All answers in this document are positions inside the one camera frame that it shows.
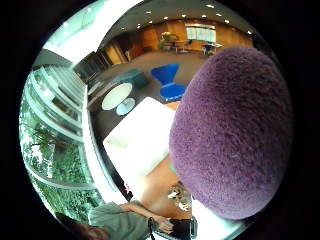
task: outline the bag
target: bag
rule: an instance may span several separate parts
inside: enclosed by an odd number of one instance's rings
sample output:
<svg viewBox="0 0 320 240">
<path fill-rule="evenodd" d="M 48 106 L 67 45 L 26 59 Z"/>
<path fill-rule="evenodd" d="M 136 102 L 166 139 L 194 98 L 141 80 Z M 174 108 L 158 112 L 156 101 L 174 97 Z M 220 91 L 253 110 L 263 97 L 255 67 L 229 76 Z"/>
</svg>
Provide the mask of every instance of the bag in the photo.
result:
<svg viewBox="0 0 320 240">
<path fill-rule="evenodd" d="M 151 239 L 154 240 L 152 232 L 169 240 L 191 240 L 197 236 L 197 220 L 194 216 L 191 219 L 170 219 L 173 224 L 173 231 L 170 234 L 161 232 L 152 218 L 148 219 L 148 228 Z"/>
</svg>

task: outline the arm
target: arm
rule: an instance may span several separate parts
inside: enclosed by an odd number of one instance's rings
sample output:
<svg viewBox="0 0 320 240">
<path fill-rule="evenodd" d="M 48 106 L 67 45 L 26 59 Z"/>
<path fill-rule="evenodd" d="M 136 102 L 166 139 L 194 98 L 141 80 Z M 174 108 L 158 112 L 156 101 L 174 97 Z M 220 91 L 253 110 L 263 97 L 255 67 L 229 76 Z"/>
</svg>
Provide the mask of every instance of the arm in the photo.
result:
<svg viewBox="0 0 320 240">
<path fill-rule="evenodd" d="M 154 214 L 153 212 L 150 212 L 149 210 L 140 207 L 134 203 L 119 204 L 119 207 L 125 212 L 132 211 L 147 218 L 152 217 L 159 224 L 159 229 L 161 231 L 166 232 L 168 234 L 172 232 L 173 224 L 170 223 L 165 217 Z"/>
</svg>

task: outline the purple knit hat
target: purple knit hat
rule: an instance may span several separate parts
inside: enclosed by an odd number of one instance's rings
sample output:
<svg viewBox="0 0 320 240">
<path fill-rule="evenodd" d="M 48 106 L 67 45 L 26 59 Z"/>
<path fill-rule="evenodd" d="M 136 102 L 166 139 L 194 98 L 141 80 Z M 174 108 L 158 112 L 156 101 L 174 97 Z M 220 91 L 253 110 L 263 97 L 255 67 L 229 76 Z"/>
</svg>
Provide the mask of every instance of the purple knit hat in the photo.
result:
<svg viewBox="0 0 320 240">
<path fill-rule="evenodd" d="M 284 176 L 292 109 L 275 64 L 254 48 L 210 57 L 181 99 L 169 155 L 190 193 L 217 215 L 243 219 L 262 210 Z"/>
</svg>

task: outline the wall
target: wall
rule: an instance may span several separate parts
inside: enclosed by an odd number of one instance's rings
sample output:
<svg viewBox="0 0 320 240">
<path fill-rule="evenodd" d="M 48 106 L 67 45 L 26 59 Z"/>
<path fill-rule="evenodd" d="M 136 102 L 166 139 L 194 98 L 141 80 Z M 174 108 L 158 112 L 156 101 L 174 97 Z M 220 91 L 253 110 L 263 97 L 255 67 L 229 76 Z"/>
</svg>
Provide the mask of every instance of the wall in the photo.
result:
<svg viewBox="0 0 320 240">
<path fill-rule="evenodd" d="M 216 42 L 223 45 L 217 51 L 235 45 L 253 47 L 251 37 L 247 33 L 243 33 L 227 24 L 203 19 L 191 19 L 173 20 L 153 24 L 135 32 L 122 34 L 115 38 L 118 44 L 109 44 L 107 46 L 106 53 L 112 62 L 117 64 L 125 61 L 123 55 L 126 51 L 129 52 L 130 59 L 133 59 L 144 52 L 159 50 L 158 44 L 161 39 L 161 33 L 163 32 L 169 31 L 176 34 L 180 40 L 186 40 L 187 32 L 185 23 L 199 23 L 215 26 Z M 203 41 L 193 40 L 188 49 L 202 51 L 202 44 L 204 44 Z"/>
<path fill-rule="evenodd" d="M 124 63 L 127 61 L 127 58 L 125 57 L 119 43 L 116 40 L 112 40 L 105 49 L 106 54 L 112 61 L 113 65 Z"/>
</svg>

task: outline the hand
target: hand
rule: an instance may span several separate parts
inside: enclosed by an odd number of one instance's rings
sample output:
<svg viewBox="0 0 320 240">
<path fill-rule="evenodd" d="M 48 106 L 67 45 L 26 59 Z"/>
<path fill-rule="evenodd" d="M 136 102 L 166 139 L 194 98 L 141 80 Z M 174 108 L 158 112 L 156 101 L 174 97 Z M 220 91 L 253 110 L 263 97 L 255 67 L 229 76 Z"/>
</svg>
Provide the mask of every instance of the hand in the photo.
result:
<svg viewBox="0 0 320 240">
<path fill-rule="evenodd" d="M 158 223 L 159 225 L 159 230 L 161 232 L 170 234 L 172 233 L 172 227 L 173 224 L 169 222 L 165 217 L 162 216 L 155 216 L 153 219 Z"/>
</svg>

